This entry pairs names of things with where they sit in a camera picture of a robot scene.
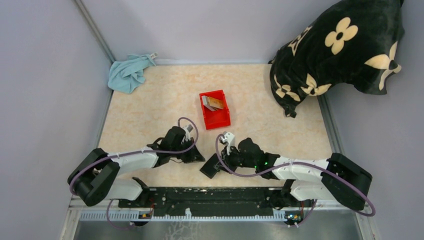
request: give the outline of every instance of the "pillow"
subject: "pillow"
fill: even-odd
[[[307,96],[339,83],[365,94],[385,95],[386,80],[404,35],[403,0],[342,0],[323,12],[269,63],[272,94],[287,117]]]

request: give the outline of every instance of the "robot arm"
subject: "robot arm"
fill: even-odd
[[[173,126],[165,137],[135,152],[109,154],[101,148],[94,149],[69,176],[67,182],[71,192],[88,207],[105,199],[146,202],[149,188],[143,181],[135,177],[116,177],[138,169],[160,167],[172,157],[183,163],[204,162],[194,145],[195,140],[190,136],[192,130],[192,125]]]
[[[286,206],[296,201],[316,199],[337,200],[355,211],[364,209],[365,200],[361,196],[345,183],[326,173],[327,171],[334,173],[365,196],[368,194],[372,181],[371,174],[342,154],[333,153],[330,158],[317,160],[290,159],[278,154],[265,153],[250,138],[241,141],[236,148],[235,136],[230,132],[224,132],[220,142],[225,145],[220,153],[225,166],[221,164],[218,155],[214,154],[200,169],[209,178],[213,178],[220,170],[247,177],[234,172],[238,167],[255,168],[256,174],[249,177],[260,175],[265,179],[287,180],[280,196]]]

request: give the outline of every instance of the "book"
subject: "book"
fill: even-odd
[[[215,112],[216,109],[209,105],[208,97],[202,96],[201,101],[203,103],[203,106],[205,106],[207,109],[211,110],[212,112]]]
[[[222,100],[208,96],[207,103],[214,109],[224,109],[224,103]]]

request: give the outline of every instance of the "light blue cloth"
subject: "light blue cloth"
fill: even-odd
[[[107,86],[115,91],[130,94],[145,82],[143,69],[150,66],[156,66],[150,54],[129,55],[126,61],[116,61],[110,67]]]

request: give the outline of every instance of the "red plastic bin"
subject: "red plastic bin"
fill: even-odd
[[[224,109],[211,111],[205,108],[205,106],[203,106],[202,96],[222,100],[222,102],[224,103]],[[227,101],[225,99],[225,94],[223,90],[200,93],[199,97],[206,130],[217,129],[231,125],[230,110],[228,109]]]

